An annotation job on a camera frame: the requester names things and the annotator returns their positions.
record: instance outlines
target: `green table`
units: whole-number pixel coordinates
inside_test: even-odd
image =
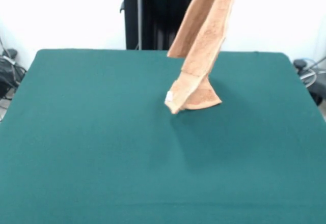
[[[326,223],[326,126],[288,58],[222,52],[223,103],[174,116],[182,62],[38,52],[0,125],[0,223]]]

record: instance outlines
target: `black stand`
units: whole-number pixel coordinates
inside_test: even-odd
[[[191,0],[124,0],[127,49],[168,50]]]

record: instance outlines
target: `tan towel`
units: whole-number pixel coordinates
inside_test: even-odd
[[[173,114],[183,109],[201,109],[222,101],[208,75],[225,39],[233,0],[192,0],[169,57],[185,57],[178,79],[168,91],[165,104]]]

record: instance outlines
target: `white tag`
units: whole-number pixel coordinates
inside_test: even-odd
[[[165,101],[171,102],[173,100],[173,92],[168,91]]]

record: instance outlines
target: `white background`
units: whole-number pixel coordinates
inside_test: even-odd
[[[1,0],[0,35],[29,67],[42,48],[124,49],[123,0]],[[326,0],[235,0],[223,50],[326,54]]]

